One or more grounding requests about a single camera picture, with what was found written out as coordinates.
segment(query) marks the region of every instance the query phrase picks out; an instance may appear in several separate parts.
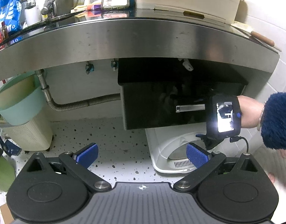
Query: faucet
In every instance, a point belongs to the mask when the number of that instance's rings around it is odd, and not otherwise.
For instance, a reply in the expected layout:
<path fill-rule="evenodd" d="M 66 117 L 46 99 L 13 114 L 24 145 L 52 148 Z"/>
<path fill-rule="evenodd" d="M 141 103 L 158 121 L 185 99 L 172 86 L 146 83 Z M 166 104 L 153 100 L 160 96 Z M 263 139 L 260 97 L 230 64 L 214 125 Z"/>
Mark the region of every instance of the faucet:
<path fill-rule="evenodd" d="M 20 3 L 25 2 L 26 3 L 26 8 L 25 9 L 31 9 L 36 6 L 36 1 L 35 0 L 19 0 Z M 54 14 L 54 1 L 55 0 L 47 0 L 48 3 L 46 4 L 45 7 L 41 9 L 41 14 L 42 15 L 47 15 L 49 18 L 52 18 L 55 16 Z"/>

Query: blue gripper pad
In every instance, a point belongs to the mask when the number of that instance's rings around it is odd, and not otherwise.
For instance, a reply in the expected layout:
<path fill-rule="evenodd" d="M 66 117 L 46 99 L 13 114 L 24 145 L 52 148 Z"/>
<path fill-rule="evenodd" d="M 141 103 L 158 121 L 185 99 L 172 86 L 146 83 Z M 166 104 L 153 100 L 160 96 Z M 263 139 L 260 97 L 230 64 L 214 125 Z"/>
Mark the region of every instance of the blue gripper pad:
<path fill-rule="evenodd" d="M 76 162 L 88 168 L 98 157 L 98 146 L 94 144 L 88 149 L 77 155 Z"/>
<path fill-rule="evenodd" d="M 199 168 L 209 161 L 211 154 L 191 142 L 187 145 L 187 158 L 196 168 Z"/>

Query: bracelet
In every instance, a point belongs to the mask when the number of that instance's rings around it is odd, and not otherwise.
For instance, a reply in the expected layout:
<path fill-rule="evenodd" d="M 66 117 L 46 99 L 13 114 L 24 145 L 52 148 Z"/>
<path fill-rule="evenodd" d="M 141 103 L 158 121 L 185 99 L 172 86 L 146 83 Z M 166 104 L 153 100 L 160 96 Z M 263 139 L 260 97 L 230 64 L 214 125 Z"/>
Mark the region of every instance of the bracelet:
<path fill-rule="evenodd" d="M 260 114 L 260 117 L 259 117 L 259 122 L 258 122 L 258 125 L 257 125 L 257 130 L 258 130 L 258 131 L 260 131 L 261 126 L 262 126 L 265 103 L 264 103 L 264 106 L 263 106 L 263 108 L 262 108 L 262 111 L 261 111 L 261 114 Z"/>

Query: mint green basket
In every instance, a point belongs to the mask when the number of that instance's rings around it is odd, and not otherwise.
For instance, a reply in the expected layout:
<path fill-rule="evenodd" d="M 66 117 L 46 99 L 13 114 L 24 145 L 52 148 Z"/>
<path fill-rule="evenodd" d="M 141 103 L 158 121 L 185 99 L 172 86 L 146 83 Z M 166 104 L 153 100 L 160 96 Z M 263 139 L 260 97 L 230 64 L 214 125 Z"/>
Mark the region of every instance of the mint green basket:
<path fill-rule="evenodd" d="M 15 171 L 11 164 L 3 157 L 0 157 L 0 190 L 8 191 L 15 179 Z"/>
<path fill-rule="evenodd" d="M 32 75 L 31 72 L 13 78 L 5 84 L 5 87 L 2 87 L 0 91 L 5 90 L 6 87 L 30 75 Z M 45 105 L 45 98 L 41 91 L 39 80 L 36 77 L 35 87 L 36 89 L 31 94 L 17 104 L 0 110 L 0 114 L 9 124 L 13 126 L 25 124 L 41 111 Z"/>

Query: flexible metal hose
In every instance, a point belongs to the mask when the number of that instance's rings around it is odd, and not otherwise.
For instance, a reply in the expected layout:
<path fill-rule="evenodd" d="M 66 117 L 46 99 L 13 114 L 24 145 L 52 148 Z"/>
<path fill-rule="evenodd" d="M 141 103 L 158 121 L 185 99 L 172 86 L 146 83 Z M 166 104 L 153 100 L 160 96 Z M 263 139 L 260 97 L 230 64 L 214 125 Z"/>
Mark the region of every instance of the flexible metal hose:
<path fill-rule="evenodd" d="M 70 110 L 76 110 L 80 108 L 85 108 L 89 107 L 92 105 L 98 105 L 98 104 L 103 104 L 106 102 L 111 102 L 111 101 L 116 101 L 116 100 L 121 100 L 121 96 L 119 93 L 115 94 L 110 94 L 110 95 L 104 95 L 92 99 L 85 99 L 73 103 L 68 103 L 68 104 L 57 104 L 53 100 L 51 93 L 49 91 L 49 86 L 47 85 L 45 78 L 43 77 L 44 70 L 37 70 L 35 71 L 36 75 L 39 78 L 40 85 L 41 85 L 41 90 L 43 91 L 45 95 L 45 99 L 47 104 L 55 111 L 62 112 L 62 111 L 70 111 Z"/>
<path fill-rule="evenodd" d="M 106 102 L 116 101 L 120 99 L 121 99 L 120 94 L 115 93 L 115 94 L 104 95 L 104 96 L 100 96 L 100 97 L 92 98 L 92 99 L 85 99 L 82 101 L 77 101 L 77 102 L 63 104 L 63 105 L 55 103 L 53 99 L 52 101 L 47 102 L 47 103 L 53 110 L 61 112 L 61 111 L 76 110 L 76 109 L 85 108 L 85 107 L 89 107 L 92 105 L 103 104 Z"/>

